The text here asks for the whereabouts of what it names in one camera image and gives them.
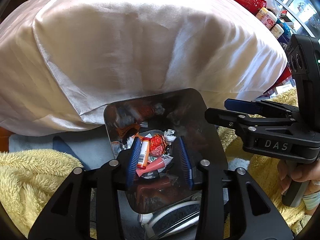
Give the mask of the person's right hand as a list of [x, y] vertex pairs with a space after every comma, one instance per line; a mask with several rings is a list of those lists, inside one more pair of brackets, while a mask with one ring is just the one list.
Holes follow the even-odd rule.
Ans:
[[277, 169], [279, 173], [282, 194], [289, 188], [291, 181], [300, 183], [309, 181], [310, 183], [305, 192], [306, 195], [319, 191], [319, 160], [311, 164], [297, 166], [291, 172], [289, 171], [285, 161], [280, 160]]

